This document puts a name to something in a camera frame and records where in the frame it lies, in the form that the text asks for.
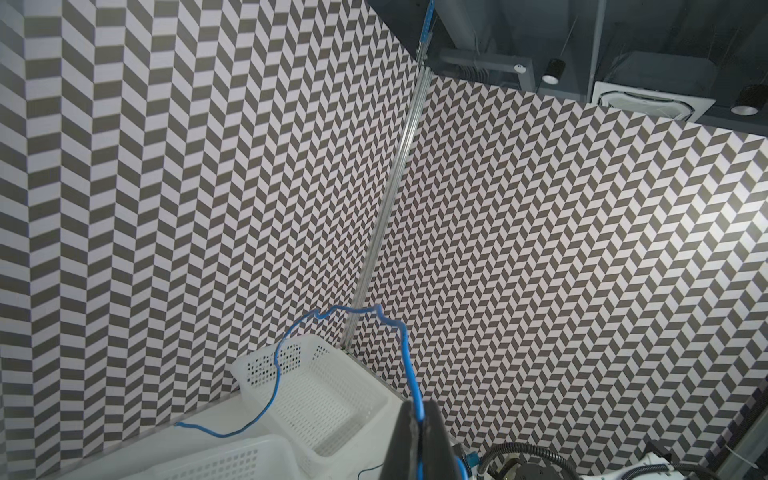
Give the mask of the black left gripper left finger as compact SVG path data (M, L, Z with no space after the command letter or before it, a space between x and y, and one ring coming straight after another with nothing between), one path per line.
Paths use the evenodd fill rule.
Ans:
M382 480L417 480L419 474L420 424L412 401L399 410L387 453L381 467Z

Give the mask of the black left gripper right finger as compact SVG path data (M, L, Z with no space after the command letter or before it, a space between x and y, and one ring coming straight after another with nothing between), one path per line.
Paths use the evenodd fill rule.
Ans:
M421 425L421 478L423 480L460 480L464 470L454 453L441 410L434 400L424 402Z

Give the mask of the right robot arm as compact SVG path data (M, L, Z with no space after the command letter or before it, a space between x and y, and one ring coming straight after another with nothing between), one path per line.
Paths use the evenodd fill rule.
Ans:
M658 440L646 443L630 462L580 465L570 458L541 446L505 442L492 446L470 469L470 479L765 479L767 454L756 459L726 451L735 463L707 467L684 461Z

